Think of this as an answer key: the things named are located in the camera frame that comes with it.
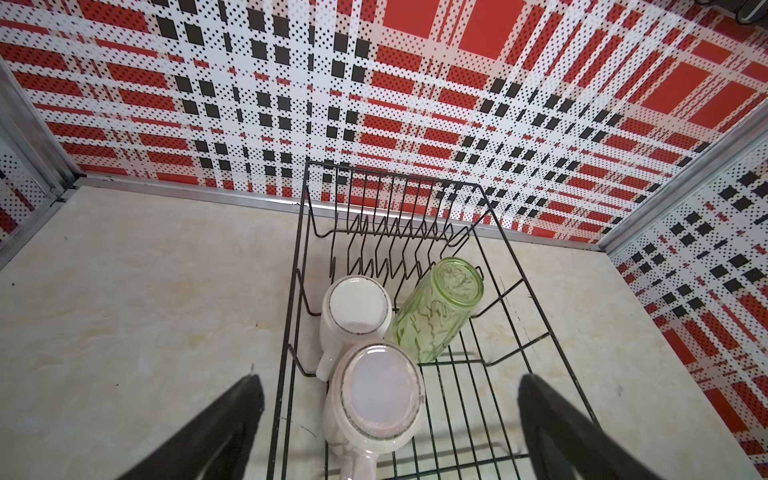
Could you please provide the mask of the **white mug red inside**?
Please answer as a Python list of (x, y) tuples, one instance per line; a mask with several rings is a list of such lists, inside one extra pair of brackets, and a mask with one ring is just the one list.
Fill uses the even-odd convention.
[(315, 376), (327, 382), (349, 348), (382, 339), (392, 314), (388, 293), (373, 278), (348, 275), (334, 282), (323, 297), (319, 326), (322, 356)]

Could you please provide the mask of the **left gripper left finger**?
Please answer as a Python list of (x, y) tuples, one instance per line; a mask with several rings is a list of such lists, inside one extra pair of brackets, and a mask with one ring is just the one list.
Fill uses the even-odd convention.
[(260, 377), (242, 377), (123, 479), (242, 479), (264, 411)]

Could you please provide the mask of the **pink mug purple inside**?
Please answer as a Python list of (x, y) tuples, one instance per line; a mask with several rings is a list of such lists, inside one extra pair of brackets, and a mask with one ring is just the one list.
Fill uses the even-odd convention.
[(323, 433), (341, 479), (375, 479), (377, 462), (410, 442), (424, 423), (426, 389), (399, 346), (369, 340), (351, 347), (330, 380)]

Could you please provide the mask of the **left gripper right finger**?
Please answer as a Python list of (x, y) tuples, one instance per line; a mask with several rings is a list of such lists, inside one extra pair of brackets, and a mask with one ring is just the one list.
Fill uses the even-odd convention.
[(538, 479), (656, 479), (544, 379), (521, 377), (518, 406)]

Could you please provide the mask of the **black wire dish rack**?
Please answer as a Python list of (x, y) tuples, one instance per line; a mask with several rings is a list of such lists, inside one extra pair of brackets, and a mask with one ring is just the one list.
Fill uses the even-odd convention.
[(591, 405), (485, 191), (463, 181), (307, 161), (301, 175), (266, 475), (331, 479), (320, 430), (340, 354), (320, 329), (332, 288), (366, 278), (390, 308), (386, 338), (425, 384), (418, 432), (379, 460), (380, 479), (520, 479), (532, 472), (516, 412), (519, 375), (555, 375)]

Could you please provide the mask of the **green patterned glass cup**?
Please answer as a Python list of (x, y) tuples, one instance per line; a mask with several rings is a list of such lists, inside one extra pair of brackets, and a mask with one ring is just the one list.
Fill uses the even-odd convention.
[(466, 260), (438, 262), (398, 310), (385, 339), (416, 363), (428, 363), (449, 346), (484, 296), (484, 281)]

